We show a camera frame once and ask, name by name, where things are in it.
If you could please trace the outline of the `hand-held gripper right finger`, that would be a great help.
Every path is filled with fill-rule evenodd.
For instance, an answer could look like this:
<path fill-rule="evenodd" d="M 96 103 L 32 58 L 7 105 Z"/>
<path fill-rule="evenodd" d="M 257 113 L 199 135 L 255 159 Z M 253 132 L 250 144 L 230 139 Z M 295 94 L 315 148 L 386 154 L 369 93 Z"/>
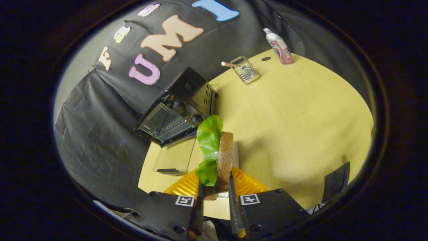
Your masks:
<path fill-rule="evenodd" d="M 284 189 L 270 190 L 233 167 L 229 186 L 232 233 L 239 239 L 281 239 L 309 219 Z"/>

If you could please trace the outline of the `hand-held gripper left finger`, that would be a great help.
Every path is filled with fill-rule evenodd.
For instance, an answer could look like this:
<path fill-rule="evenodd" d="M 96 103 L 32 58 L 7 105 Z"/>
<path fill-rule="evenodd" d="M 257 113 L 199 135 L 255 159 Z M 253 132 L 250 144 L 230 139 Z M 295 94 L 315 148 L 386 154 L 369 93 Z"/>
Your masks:
<path fill-rule="evenodd" d="M 202 187 L 193 170 L 164 192 L 146 193 L 125 219 L 156 241 L 190 241 L 202 235 Z"/>

